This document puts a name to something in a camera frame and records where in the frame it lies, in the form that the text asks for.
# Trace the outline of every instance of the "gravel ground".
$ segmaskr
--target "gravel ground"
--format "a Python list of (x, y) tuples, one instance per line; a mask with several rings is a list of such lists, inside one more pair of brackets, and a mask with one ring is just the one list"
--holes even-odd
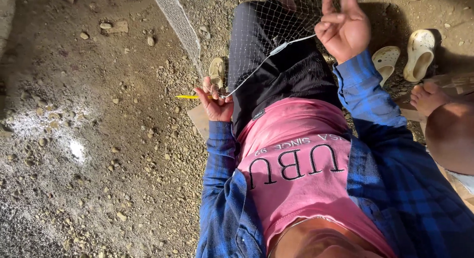
[[(206, 72), (228, 55), (245, 0), (184, 1)], [(439, 72), (471, 62), (473, 0), (362, 1), (378, 2), (365, 5), (372, 51), (434, 27), (449, 50)], [(387, 82), (394, 97), (412, 88), (405, 62)], [(153, 0), (17, 0), (0, 77), (14, 132), (0, 146), (0, 257), (194, 256), (207, 154), (186, 114), (198, 102), (174, 95), (201, 76)]]

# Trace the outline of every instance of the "crocs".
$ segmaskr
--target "crocs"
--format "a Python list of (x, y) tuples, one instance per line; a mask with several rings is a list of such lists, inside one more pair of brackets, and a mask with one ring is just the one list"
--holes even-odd
[(395, 64), (400, 56), (400, 48), (396, 46), (387, 46), (375, 52), (372, 56), (375, 68), (382, 75), (380, 86), (388, 80), (395, 71)]
[(435, 35), (428, 30), (412, 33), (408, 40), (408, 63), (403, 77), (410, 82), (418, 82), (426, 75), (426, 70), (435, 57)]
[(211, 84), (217, 84), (219, 89), (224, 86), (224, 75), (226, 73), (226, 64), (220, 57), (214, 58), (209, 66), (209, 77)]

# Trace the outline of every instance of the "right hand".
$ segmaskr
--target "right hand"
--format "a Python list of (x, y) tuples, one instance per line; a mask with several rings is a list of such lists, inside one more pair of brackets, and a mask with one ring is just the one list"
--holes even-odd
[(210, 121), (230, 122), (230, 118), (234, 113), (234, 101), (232, 95), (226, 98), (219, 98), (218, 87), (211, 85), (210, 77), (205, 77), (201, 88), (194, 88), (199, 99), (206, 110)]
[(369, 46), (370, 22), (357, 0), (341, 0), (341, 13), (336, 12), (332, 0), (323, 0), (322, 12), (323, 17), (314, 32), (339, 64)]

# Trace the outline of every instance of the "black pants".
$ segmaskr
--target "black pants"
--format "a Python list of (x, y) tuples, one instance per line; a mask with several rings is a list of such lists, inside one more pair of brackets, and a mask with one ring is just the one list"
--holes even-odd
[(342, 107), (329, 66), (313, 37), (269, 57), (279, 45), (305, 35), (309, 34), (300, 21), (278, 0), (243, 2), (235, 8), (228, 83), (229, 91), (237, 89), (232, 117), (236, 135), (265, 107), (284, 98), (318, 99)]

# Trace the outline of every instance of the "yellow pencil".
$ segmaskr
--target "yellow pencil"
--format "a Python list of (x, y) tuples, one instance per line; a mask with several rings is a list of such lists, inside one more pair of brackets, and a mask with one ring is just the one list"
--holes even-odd
[(176, 98), (182, 98), (182, 99), (199, 99), (199, 96), (197, 95), (176, 95)]

